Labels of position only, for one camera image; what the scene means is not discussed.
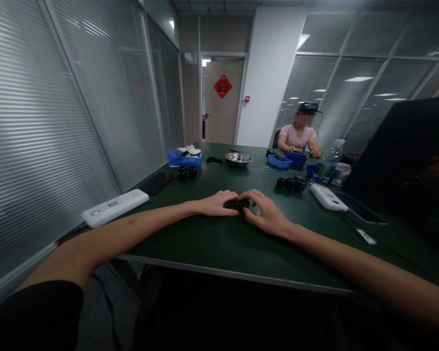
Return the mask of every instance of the red decoration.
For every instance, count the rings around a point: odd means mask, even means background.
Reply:
[[[221,99],[223,99],[223,97],[225,97],[226,94],[229,93],[229,91],[233,88],[225,75],[222,75],[213,87]]]

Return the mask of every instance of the black smartphone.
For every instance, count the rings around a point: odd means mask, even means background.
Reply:
[[[164,185],[169,183],[172,178],[174,178],[172,173],[161,172],[140,186],[139,189],[150,195],[156,194]]]
[[[384,221],[377,214],[354,200],[350,195],[335,194],[335,196],[338,197],[346,206],[348,206],[351,214],[354,215],[361,222],[368,224],[387,225],[386,221]]]

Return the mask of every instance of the metal bowl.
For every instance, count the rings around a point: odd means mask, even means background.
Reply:
[[[246,167],[254,160],[252,156],[243,153],[229,153],[225,157],[226,163],[233,167]]]

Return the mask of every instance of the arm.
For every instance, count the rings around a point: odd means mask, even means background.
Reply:
[[[291,241],[353,280],[388,306],[439,328],[439,287],[388,262],[291,223],[274,202],[250,190],[260,216],[247,208],[245,215],[265,232]]]
[[[50,280],[67,280],[85,287],[91,273],[102,263],[126,252],[151,234],[192,215],[239,215],[223,208],[237,198],[229,190],[198,201],[162,207],[118,219],[77,236],[59,246],[18,288]]]
[[[317,140],[315,137],[309,138],[309,140],[307,141],[307,146],[309,147],[309,150],[313,157],[319,158],[322,156],[322,153],[320,152],[320,148],[319,145],[317,144]]]
[[[293,152],[296,150],[294,146],[288,146],[286,145],[286,135],[280,135],[278,136],[278,148],[280,150],[283,150],[285,152]]]

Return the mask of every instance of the ceiling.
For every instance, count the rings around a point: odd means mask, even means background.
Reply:
[[[406,10],[413,6],[439,8],[439,0],[171,0],[180,14],[227,15],[253,14],[258,5],[299,5],[309,9],[358,10],[390,9]]]

